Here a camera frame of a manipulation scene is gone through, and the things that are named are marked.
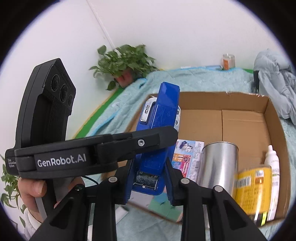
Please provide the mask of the person's left hand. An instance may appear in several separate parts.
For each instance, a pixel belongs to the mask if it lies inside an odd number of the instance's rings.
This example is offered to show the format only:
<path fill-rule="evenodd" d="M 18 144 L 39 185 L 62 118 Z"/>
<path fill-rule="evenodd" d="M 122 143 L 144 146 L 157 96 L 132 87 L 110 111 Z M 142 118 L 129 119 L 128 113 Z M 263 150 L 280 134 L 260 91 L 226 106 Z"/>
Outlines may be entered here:
<path fill-rule="evenodd" d="M 39 213 L 35 198 L 42 198 L 46 194 L 46 182 L 43 180 L 19 178 L 18 190 L 30 214 L 32 214 L 37 221 L 43 222 L 44 219 Z"/>

